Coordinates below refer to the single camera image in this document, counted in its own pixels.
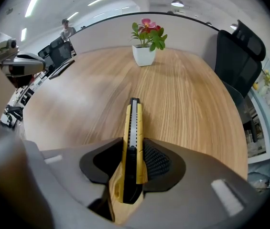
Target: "yellow box cutter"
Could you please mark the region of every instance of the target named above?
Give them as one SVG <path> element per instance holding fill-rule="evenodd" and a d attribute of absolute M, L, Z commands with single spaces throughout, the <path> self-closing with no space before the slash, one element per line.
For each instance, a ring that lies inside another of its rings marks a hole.
<path fill-rule="evenodd" d="M 115 196 L 121 203 L 133 204 L 142 192 L 142 146 L 142 105 L 139 98 L 131 98 L 126 110 L 121 161 L 122 174 L 115 185 Z"/>

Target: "desk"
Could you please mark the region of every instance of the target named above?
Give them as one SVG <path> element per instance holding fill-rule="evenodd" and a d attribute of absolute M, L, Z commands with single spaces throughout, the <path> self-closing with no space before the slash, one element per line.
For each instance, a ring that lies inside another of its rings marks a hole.
<path fill-rule="evenodd" d="M 165 49 L 157 51 L 153 66 L 138 67 L 131 47 L 122 47 L 73 59 L 61 76 L 44 81 L 23 111 L 26 137 L 40 150 L 122 137 L 126 107 L 138 97 L 145 137 L 212 155 L 247 177 L 237 108 L 201 58 Z"/>

